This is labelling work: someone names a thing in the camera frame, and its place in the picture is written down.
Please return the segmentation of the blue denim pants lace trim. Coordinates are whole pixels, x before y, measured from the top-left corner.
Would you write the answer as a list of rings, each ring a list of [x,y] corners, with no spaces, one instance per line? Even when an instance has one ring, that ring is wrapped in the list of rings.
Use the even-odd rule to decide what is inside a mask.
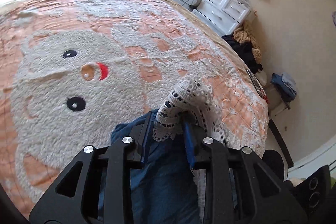
[[[221,119],[211,85],[195,75],[183,76],[154,110],[149,157],[144,168],[130,171],[135,223],[200,223],[205,201],[205,173],[192,173],[183,143],[181,114],[188,112],[206,134],[234,147],[236,139]]]

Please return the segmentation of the folded blue clothes on stool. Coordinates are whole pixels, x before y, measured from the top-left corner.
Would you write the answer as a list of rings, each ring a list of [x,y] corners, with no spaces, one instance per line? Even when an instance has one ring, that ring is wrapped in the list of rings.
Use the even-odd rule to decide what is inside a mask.
[[[282,75],[273,73],[270,82],[280,93],[284,102],[289,103],[296,98],[298,92],[296,82],[288,73]]]

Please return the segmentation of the orange bedspread with bear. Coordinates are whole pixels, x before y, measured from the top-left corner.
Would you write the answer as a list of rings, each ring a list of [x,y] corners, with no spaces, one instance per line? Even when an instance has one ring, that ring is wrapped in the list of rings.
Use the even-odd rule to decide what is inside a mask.
[[[161,107],[195,75],[233,148],[265,151],[268,106],[247,66],[172,0],[1,0],[1,186],[28,217],[85,146]]]

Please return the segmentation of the pile of brown black clothes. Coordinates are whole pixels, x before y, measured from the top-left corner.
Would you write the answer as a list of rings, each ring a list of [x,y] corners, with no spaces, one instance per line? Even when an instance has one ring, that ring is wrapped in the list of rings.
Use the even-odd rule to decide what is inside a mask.
[[[253,74],[263,70],[261,49],[248,20],[238,26],[233,34],[224,35],[222,39],[230,45]]]

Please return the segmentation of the white drawer cabinet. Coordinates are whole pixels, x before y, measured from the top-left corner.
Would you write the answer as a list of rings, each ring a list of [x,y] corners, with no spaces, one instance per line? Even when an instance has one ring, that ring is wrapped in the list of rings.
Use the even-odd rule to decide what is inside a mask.
[[[246,20],[256,18],[248,0],[201,0],[193,14],[219,36],[232,35]]]

